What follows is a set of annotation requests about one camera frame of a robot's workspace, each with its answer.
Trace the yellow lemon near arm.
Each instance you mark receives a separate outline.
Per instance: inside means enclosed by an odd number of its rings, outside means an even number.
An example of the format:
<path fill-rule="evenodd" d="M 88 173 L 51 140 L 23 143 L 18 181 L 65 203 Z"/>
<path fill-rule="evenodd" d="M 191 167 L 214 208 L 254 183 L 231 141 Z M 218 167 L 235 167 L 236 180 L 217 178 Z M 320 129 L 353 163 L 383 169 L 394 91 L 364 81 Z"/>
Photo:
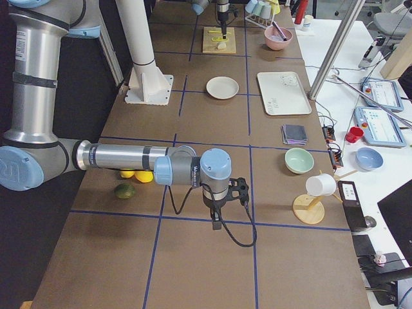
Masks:
<path fill-rule="evenodd" d="M 130 169 L 122 169 L 119 173 L 120 177 L 125 179 L 132 178 L 135 175 L 135 172 Z"/>

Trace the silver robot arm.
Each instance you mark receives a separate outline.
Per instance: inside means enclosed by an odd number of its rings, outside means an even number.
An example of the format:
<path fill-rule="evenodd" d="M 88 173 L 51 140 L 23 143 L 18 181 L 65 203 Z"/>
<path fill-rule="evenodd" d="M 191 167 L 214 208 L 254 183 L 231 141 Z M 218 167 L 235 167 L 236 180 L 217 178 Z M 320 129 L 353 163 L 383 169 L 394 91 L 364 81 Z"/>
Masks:
<path fill-rule="evenodd" d="M 1 185 L 33 189 L 76 169 L 152 171 L 160 185 L 203 190 L 212 226 L 225 226 L 221 208 L 231 199 L 231 159 L 222 149 L 197 156 L 189 146 L 93 144 L 60 139 L 53 117 L 61 39 L 100 35 L 98 1 L 10 1 L 17 27 L 11 128 L 1 147 Z"/>
<path fill-rule="evenodd" d="M 200 15 L 204 10 L 212 3 L 209 0 L 190 0 L 189 4 L 191 5 L 192 10 L 196 15 Z M 221 28 L 222 39 L 227 38 L 227 21 L 229 20 L 229 8 L 230 3 L 227 0 L 216 0 L 215 9 L 217 13 L 217 19 L 219 26 Z"/>

